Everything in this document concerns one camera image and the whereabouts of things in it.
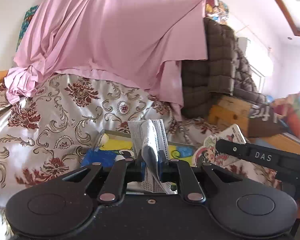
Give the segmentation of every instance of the metal screw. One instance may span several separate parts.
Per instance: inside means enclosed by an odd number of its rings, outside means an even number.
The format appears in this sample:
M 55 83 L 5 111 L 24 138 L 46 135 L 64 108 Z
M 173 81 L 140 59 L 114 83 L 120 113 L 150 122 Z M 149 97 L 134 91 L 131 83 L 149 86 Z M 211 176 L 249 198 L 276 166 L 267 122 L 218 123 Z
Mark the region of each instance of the metal screw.
M 156 200 L 155 199 L 148 199 L 148 204 L 155 204 L 156 203 Z
M 99 199 L 102 201 L 109 202 L 115 200 L 115 195 L 112 193 L 103 193 L 100 195 Z
M 190 193 L 188 194 L 188 199 L 192 201 L 200 201 L 203 200 L 203 195 L 200 193 Z

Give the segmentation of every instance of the black device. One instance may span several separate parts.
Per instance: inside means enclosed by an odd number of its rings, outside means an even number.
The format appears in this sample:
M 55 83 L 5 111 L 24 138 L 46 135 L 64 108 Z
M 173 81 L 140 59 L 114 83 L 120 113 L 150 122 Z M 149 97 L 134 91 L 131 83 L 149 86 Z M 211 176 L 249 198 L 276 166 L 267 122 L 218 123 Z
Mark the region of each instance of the black device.
M 282 190 L 294 199 L 300 199 L 300 155 L 226 140 L 218 140 L 216 150 L 276 170 L 275 178 L 282 181 Z
M 111 169 L 93 163 L 16 193 L 7 220 L 16 239 L 292 238 L 297 206 L 285 192 L 211 163 L 168 161 L 160 151 L 160 180 L 176 183 L 178 194 L 126 194 L 144 171 L 141 155 Z

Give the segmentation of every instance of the pink cloth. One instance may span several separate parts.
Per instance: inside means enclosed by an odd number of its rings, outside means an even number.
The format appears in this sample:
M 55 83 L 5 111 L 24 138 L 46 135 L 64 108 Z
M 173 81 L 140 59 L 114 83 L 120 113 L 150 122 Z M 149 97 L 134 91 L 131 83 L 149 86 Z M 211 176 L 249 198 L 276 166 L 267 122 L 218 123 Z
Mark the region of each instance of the pink cloth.
M 183 106 L 183 59 L 207 59 L 205 0 L 45 0 L 4 82 L 11 104 L 52 73 L 148 90 Z

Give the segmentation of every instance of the colorful painting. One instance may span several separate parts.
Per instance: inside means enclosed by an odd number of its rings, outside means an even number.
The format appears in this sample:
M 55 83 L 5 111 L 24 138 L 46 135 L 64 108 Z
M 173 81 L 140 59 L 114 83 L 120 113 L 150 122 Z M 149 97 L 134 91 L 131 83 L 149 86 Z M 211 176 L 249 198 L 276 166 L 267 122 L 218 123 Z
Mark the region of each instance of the colorful painting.
M 206 1 L 206 17 L 220 23 L 227 24 L 229 18 L 229 8 L 221 0 Z
M 90 149 L 81 166 L 99 162 L 103 167 L 109 168 L 116 161 L 126 158 L 134 158 L 131 140 L 109 139 L 102 147 L 97 147 L 95 150 Z
M 22 26 L 21 26 L 21 30 L 20 30 L 20 34 L 19 34 L 19 38 L 18 38 L 16 51 L 18 50 L 19 45 L 22 41 L 22 38 L 25 35 L 26 30 L 27 30 L 27 28 L 28 28 L 35 12 L 37 11 L 38 7 L 39 7 L 39 5 L 36 5 L 36 6 L 31 7 L 29 10 L 27 10 L 25 18 L 23 19 L 23 22 L 22 22 Z
M 168 152 L 170 159 L 179 159 L 188 162 L 190 165 L 192 163 L 192 156 L 196 148 L 189 146 L 174 146 L 169 145 Z

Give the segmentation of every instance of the satin bedspread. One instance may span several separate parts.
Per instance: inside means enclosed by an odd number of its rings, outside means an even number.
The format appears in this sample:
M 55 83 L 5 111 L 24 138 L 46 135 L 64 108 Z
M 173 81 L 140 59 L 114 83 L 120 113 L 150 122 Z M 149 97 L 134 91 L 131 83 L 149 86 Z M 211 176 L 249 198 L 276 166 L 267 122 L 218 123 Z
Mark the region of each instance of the satin bedspread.
M 4 79 L 11 104 L 53 73 L 149 90 L 183 106 L 183 59 L 207 59 L 205 0 L 45 0 Z
M 79 168 L 98 131 L 130 133 L 128 121 L 144 119 L 163 119 L 169 141 L 197 147 L 219 132 L 201 118 L 177 122 L 169 103 L 115 82 L 55 74 L 13 106 L 0 85 L 0 240 L 12 234 L 5 205 L 13 194 Z M 278 186 L 276 172 L 260 165 L 222 153 L 204 161 Z

